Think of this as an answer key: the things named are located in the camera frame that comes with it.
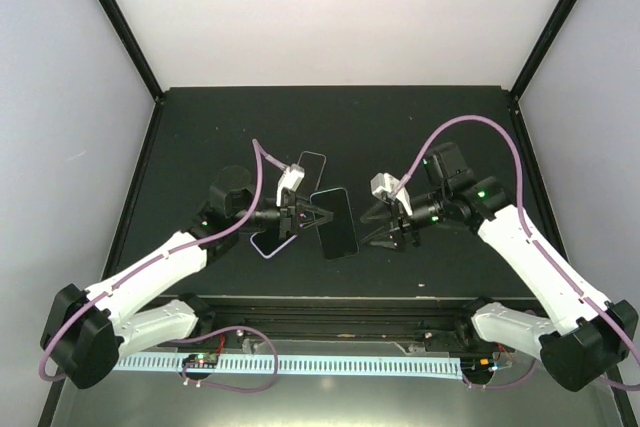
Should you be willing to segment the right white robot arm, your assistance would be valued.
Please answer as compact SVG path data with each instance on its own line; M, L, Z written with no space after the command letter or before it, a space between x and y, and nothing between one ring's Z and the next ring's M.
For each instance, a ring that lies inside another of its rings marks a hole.
M454 326L457 343L479 349L503 344L540 361L563 388L577 392L625 360L639 321L626 300L612 302L589 284L519 210L494 177L479 180L451 142L422 160L429 190L411 197L400 179L378 173L370 182L378 200L361 218L380 222L366 245L402 251L418 246L422 230L455 221L497 252L525 283L545 314L510 309L479 298Z

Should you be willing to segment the clear phone case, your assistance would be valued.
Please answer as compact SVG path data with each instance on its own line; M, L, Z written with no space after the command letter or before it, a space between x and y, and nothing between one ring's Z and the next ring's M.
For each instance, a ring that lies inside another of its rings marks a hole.
M310 195L316 192L320 186L326 165L326 156L316 152L303 151L297 164L304 169L304 178L296 190L297 196L309 199Z

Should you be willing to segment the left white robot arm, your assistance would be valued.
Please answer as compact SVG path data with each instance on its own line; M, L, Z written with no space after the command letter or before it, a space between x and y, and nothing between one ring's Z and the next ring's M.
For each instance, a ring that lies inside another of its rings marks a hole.
M307 161L289 165L275 198L266 199L257 190L259 178L240 166L224 168L187 228L104 281L84 289L69 284L56 293L40 340L45 358L59 367L61 378L87 389L132 354L174 340L207 344L214 313L197 295L182 294L156 308L148 303L225 255L243 231L271 231L290 242L315 225L310 196L323 171Z

